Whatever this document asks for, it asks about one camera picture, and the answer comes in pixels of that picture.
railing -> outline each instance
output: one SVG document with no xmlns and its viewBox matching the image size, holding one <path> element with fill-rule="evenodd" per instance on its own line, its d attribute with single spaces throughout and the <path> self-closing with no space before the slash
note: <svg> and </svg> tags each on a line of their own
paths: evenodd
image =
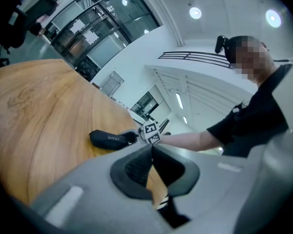
<svg viewBox="0 0 293 234">
<path fill-rule="evenodd" d="M 207 52 L 171 51 L 164 52 L 158 59 L 193 60 L 229 68 L 230 63 L 225 56 Z M 274 60 L 275 62 L 289 62 L 289 59 Z"/>
</svg>

paper sign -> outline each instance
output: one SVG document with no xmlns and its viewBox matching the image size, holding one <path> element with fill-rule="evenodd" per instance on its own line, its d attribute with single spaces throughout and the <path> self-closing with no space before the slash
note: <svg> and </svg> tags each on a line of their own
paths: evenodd
<svg viewBox="0 0 293 234">
<path fill-rule="evenodd" d="M 73 27 L 70 28 L 70 31 L 75 34 L 77 31 L 80 31 L 82 28 L 84 28 L 84 23 L 80 19 L 78 19 L 76 22 L 74 22 Z"/>
<path fill-rule="evenodd" d="M 93 44 L 99 38 L 95 33 L 91 32 L 90 30 L 84 33 L 84 37 L 90 45 Z"/>
</svg>

person in background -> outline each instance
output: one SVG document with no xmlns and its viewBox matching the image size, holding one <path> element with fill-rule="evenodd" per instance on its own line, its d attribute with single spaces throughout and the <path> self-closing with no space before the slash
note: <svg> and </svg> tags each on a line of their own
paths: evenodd
<svg viewBox="0 0 293 234">
<path fill-rule="evenodd" d="M 292 65 L 277 67 L 267 47 L 249 36 L 227 40 L 225 55 L 231 68 L 258 86 L 249 105 L 235 106 L 222 121 L 203 132 L 163 136 L 161 144 L 193 151 L 222 147 L 223 155 L 247 157 L 252 147 L 288 129 L 272 91 Z"/>
</svg>

window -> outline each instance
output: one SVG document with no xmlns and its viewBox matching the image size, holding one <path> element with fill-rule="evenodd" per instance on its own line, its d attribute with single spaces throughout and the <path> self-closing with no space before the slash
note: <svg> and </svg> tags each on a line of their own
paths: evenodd
<svg viewBox="0 0 293 234">
<path fill-rule="evenodd" d="M 127 30 L 132 35 L 132 41 L 135 41 L 139 37 L 147 34 L 153 29 L 157 28 L 157 24 L 151 15 L 142 17 L 126 25 Z"/>
<path fill-rule="evenodd" d="M 148 13 L 141 0 L 109 0 L 106 3 L 113 6 L 114 12 L 124 24 Z"/>
</svg>

